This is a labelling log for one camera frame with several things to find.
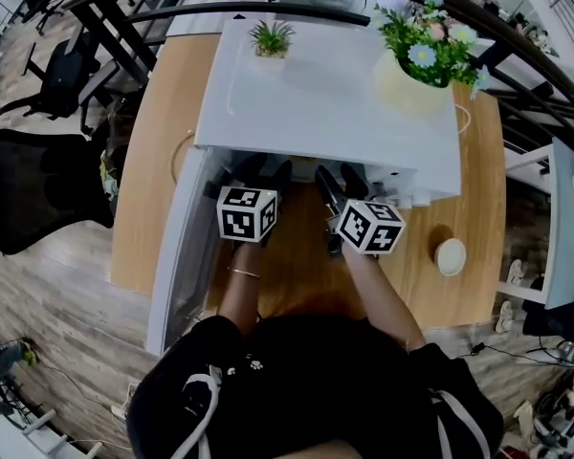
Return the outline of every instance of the bracelet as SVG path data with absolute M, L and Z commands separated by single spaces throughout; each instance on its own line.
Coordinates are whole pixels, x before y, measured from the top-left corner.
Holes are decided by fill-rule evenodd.
M 250 272 L 245 272 L 245 271 L 239 271 L 238 269 L 232 269 L 232 272 L 234 273 L 243 273 L 244 275 L 248 275 L 250 277 L 254 277 L 256 279 L 259 278 L 259 275 L 257 275 L 256 273 L 250 273 Z

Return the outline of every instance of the pink flower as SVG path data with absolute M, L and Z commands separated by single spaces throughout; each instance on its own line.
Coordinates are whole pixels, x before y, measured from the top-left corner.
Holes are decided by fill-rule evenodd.
M 442 24 L 438 24 L 438 23 L 433 23 L 430 24 L 430 35 L 431 38 L 439 41 L 440 39 L 444 39 L 444 27 L 442 27 Z

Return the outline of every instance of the flower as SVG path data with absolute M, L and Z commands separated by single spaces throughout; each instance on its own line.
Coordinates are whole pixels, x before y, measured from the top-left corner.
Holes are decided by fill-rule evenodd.
M 437 6 L 441 6 L 444 4 L 444 0 L 423 0 L 424 4 L 434 4 Z
M 430 46 L 415 44 L 414 46 L 410 46 L 410 49 L 408 50 L 408 58 L 415 65 L 421 66 L 422 68 L 428 68 L 436 62 L 436 51 L 434 51 Z
M 457 24 L 449 27 L 449 36 L 455 41 L 463 42 L 464 44 L 476 43 L 476 31 L 463 24 Z
M 442 27 L 442 24 L 438 24 L 437 22 L 430 24 L 430 36 L 434 41 L 444 39 L 445 34 L 444 34 L 444 27 Z
M 438 17 L 447 18 L 448 16 L 449 14 L 447 13 L 447 11 L 431 11 L 429 13 L 423 14 L 424 19 L 435 19 Z
M 472 87 L 472 93 L 470 94 L 470 100 L 476 98 L 476 94 L 479 90 L 487 90 L 491 86 L 489 80 L 489 68 L 487 65 L 482 65 L 482 68 L 478 70 L 478 77 L 476 78 L 475 84 Z

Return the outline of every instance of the floor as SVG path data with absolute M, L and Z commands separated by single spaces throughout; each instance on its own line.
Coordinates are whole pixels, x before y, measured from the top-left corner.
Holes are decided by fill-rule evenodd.
M 38 41 L 35 56 L 42 67 L 55 44 L 68 38 L 74 23 L 70 15 L 52 18 L 43 39 L 35 34 L 34 21 L 9 30 L 2 42 L 0 103 L 36 90 L 36 78 L 19 76 L 28 44 Z M 76 133 L 78 117 L 23 119 L 15 112 L 1 119 L 0 127 L 41 134 Z M 109 409 L 123 402 L 128 384 L 141 379 L 156 360 L 143 349 L 148 298 L 109 282 L 111 241 L 112 230 L 79 223 L 18 255 L 0 253 L 0 339 L 28 336 L 39 345 L 43 363 L 18 367 L 15 375 L 27 402 L 40 405 L 41 410 L 56 410 L 55 428 L 73 439 L 104 439 L 127 447 Z M 431 329 L 426 335 L 452 357 L 469 353 L 480 341 L 515 354 L 538 346 L 536 339 L 496 335 L 492 322 Z M 482 391 L 507 420 L 524 399 L 535 400 L 562 373 L 552 366 L 519 365 L 490 349 L 468 362 Z M 47 366 L 67 373 L 85 396 Z M 90 444 L 80 446 L 88 449 Z M 132 455 L 106 445 L 100 457 Z
M 529 287 L 544 273 L 550 226 L 549 196 L 517 180 L 506 179 L 506 234 L 501 280 L 507 280 L 510 265 L 517 258 L 524 264 L 522 286 Z

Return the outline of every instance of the white cabinet door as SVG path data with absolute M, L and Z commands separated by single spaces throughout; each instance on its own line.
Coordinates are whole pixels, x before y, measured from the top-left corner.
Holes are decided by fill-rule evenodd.
M 160 250 L 146 350 L 161 356 L 204 309 L 219 247 L 216 200 L 225 175 L 225 153 L 189 149 Z

